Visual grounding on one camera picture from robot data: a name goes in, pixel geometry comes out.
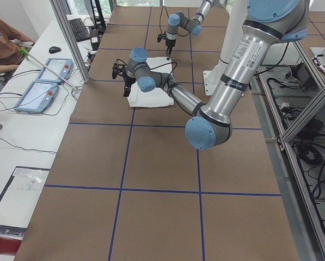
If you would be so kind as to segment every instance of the keyboard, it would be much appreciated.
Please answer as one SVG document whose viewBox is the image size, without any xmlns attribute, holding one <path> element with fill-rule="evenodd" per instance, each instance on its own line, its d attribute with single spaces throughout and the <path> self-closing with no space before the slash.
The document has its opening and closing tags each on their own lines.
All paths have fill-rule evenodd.
<svg viewBox="0 0 325 261">
<path fill-rule="evenodd" d="M 69 20 L 69 24 L 77 42 L 90 39 L 90 34 L 81 18 Z"/>
</svg>

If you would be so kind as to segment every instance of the red object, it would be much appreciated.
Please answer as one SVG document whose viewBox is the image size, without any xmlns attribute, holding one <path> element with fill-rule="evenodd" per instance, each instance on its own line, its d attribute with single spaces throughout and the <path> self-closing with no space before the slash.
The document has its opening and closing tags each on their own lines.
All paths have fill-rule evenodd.
<svg viewBox="0 0 325 261">
<path fill-rule="evenodd" d="M 21 243 L 19 239 L 0 237 L 0 254 L 15 255 Z"/>
</svg>

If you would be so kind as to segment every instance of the label sticker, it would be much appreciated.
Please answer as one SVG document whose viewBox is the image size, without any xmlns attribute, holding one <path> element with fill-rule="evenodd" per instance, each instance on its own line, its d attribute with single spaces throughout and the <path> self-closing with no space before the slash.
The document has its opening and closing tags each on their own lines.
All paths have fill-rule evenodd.
<svg viewBox="0 0 325 261">
<path fill-rule="evenodd" d="M 238 62 L 241 62 L 244 54 L 246 53 L 246 51 L 249 47 L 249 44 L 250 44 L 249 40 L 242 38 L 240 43 L 237 46 L 236 51 L 232 55 L 232 57 L 234 57 L 235 60 L 237 60 Z"/>
<path fill-rule="evenodd" d="M 242 63 L 242 66 L 255 71 L 262 57 L 265 55 L 265 51 L 266 48 L 263 44 L 241 39 L 232 57 L 239 63 Z"/>
</svg>

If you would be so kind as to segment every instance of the computer mouse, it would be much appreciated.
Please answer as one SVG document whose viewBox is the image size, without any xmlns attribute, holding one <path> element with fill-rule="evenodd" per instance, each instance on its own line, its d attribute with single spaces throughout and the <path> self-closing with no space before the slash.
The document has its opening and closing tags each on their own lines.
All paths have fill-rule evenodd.
<svg viewBox="0 0 325 261">
<path fill-rule="evenodd" d="M 48 49 L 49 53 L 58 53 L 60 51 L 61 51 L 61 49 L 57 46 L 51 46 L 50 49 Z"/>
</svg>

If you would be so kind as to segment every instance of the silver robot arm segment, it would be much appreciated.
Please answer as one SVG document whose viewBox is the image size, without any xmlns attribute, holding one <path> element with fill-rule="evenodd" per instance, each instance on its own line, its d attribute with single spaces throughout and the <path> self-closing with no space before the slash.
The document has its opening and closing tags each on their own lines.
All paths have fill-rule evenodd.
<svg viewBox="0 0 325 261">
<path fill-rule="evenodd" d="M 143 92 L 160 87 L 193 117 L 185 133 L 200 150 L 226 142 L 231 136 L 230 115 L 250 79 L 275 43 L 302 39 L 307 31 L 309 0 L 249 0 L 243 36 L 210 99 L 205 104 L 185 90 L 170 74 L 151 72 L 147 52 L 135 48 L 125 66 Z"/>
<path fill-rule="evenodd" d="M 168 58 L 170 57 L 172 49 L 175 46 L 178 28 L 181 27 L 192 35 L 199 35 L 202 29 L 201 24 L 211 8 L 217 3 L 219 3 L 217 0 L 203 0 L 201 6 L 191 20 L 182 12 L 176 12 L 168 17 L 167 32 L 161 33 L 157 37 L 157 42 L 165 40 L 165 44 L 167 46 L 166 55 Z"/>
</svg>

